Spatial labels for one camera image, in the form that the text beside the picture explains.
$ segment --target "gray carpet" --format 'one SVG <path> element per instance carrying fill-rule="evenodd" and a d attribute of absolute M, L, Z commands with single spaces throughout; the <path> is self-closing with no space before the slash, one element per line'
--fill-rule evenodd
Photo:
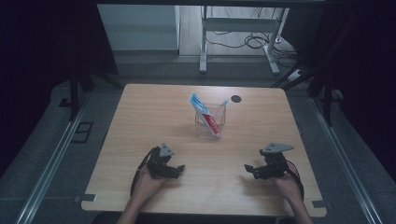
<path fill-rule="evenodd" d="M 199 65 L 194 62 L 123 63 L 119 64 L 120 76 L 114 78 L 123 84 L 161 83 L 239 87 L 269 87 L 279 79 L 270 73 L 267 63 L 236 63 L 235 60 L 237 59 L 227 63 L 209 63 L 205 75 L 198 72 Z M 280 69 L 282 72 L 288 70 L 282 67 Z M 85 192 L 122 91 L 96 76 L 92 78 L 96 87 L 90 94 L 87 109 L 81 120 L 93 122 L 92 134 L 86 144 L 69 145 L 33 223 L 91 223 L 99 214 L 82 210 L 76 196 Z M 302 83 L 287 91 L 287 95 L 320 191 L 328 206 L 327 216 L 315 218 L 315 223 L 367 223 L 367 218 L 332 151 L 329 139 L 320 126 L 315 109 L 306 96 L 304 90 L 307 85 L 308 83 Z M 47 165 L 67 125 L 70 109 L 58 105 L 63 98 L 68 97 L 68 83 L 54 88 L 46 113 L 17 159 L 0 179 L 0 223 L 15 222 L 29 193 Z M 332 122 L 383 223 L 395 223 L 396 215 L 393 213 L 396 207 L 395 183 L 374 157 L 370 148 L 345 120 L 337 104 L 332 106 Z M 175 219 L 175 217 L 168 219 L 169 223 L 175 220 L 183 219 Z M 214 217 L 196 220 L 219 223 L 219 219 Z M 247 220 L 248 223 L 274 223 L 272 219 L 264 220 L 256 217 L 235 219 L 234 222 L 246 223 Z M 168 222 L 163 217 L 155 217 L 149 221 L 146 219 L 142 222 L 151 221 Z"/>

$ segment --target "forearm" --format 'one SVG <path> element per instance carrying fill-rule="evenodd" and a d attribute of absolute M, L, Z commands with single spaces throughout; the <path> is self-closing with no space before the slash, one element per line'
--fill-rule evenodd
<path fill-rule="evenodd" d="M 125 210 L 120 216 L 117 224 L 133 224 L 136 222 L 137 216 L 139 215 L 140 208 L 144 201 L 135 200 L 131 198 L 125 206 Z"/>
<path fill-rule="evenodd" d="M 301 198 L 288 198 L 294 217 L 298 224 L 313 224 L 311 217 L 306 210 L 305 204 Z"/>

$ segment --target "metal stand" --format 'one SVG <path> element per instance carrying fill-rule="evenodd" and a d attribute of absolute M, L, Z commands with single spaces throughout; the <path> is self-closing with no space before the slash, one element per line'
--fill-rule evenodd
<path fill-rule="evenodd" d="M 202 18 L 202 43 L 199 71 L 206 72 L 206 32 L 219 31 L 219 32 L 256 32 L 256 33 L 271 33 L 270 42 L 268 46 L 264 46 L 265 56 L 271 66 L 274 75 L 279 75 L 272 50 L 276 42 L 276 36 L 279 32 L 282 23 L 285 8 L 274 19 L 239 19 L 239 18 L 208 18 L 207 6 L 204 6 L 204 15 Z"/>

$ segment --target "desk leg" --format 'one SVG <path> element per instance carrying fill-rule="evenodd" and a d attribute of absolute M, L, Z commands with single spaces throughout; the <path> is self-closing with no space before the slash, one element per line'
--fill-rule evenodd
<path fill-rule="evenodd" d="M 276 18 L 276 25 L 274 31 L 271 33 L 270 43 L 268 44 L 268 46 L 264 46 L 265 56 L 267 56 L 268 63 L 270 64 L 271 70 L 275 76 L 279 75 L 279 69 L 276 65 L 272 52 L 274 49 L 277 33 L 279 32 L 280 25 L 282 24 L 284 14 L 285 14 L 285 8 L 282 8 L 282 10 L 280 11 L 279 15 Z"/>
<path fill-rule="evenodd" d="M 199 60 L 199 72 L 206 73 L 206 11 L 207 6 L 204 6 L 204 17 L 202 18 L 202 43 L 201 43 L 201 54 Z"/>

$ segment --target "table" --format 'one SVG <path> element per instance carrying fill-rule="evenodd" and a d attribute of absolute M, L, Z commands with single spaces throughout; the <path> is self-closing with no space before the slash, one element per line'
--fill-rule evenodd
<path fill-rule="evenodd" d="M 195 135 L 195 110 L 189 98 L 220 104 L 233 95 L 218 140 Z M 129 84 L 120 98 L 106 141 L 82 202 L 85 210 L 122 211 L 127 204 L 135 170 L 150 149 L 166 143 L 176 155 L 170 166 L 185 164 L 179 179 L 169 180 L 143 207 L 147 213 L 203 215 L 292 216 L 289 204 L 270 181 L 256 180 L 244 164 L 265 164 L 259 149 L 270 142 L 295 147 L 284 152 L 301 174 L 305 205 L 312 217 L 326 208 L 302 139 L 281 89 Z"/>

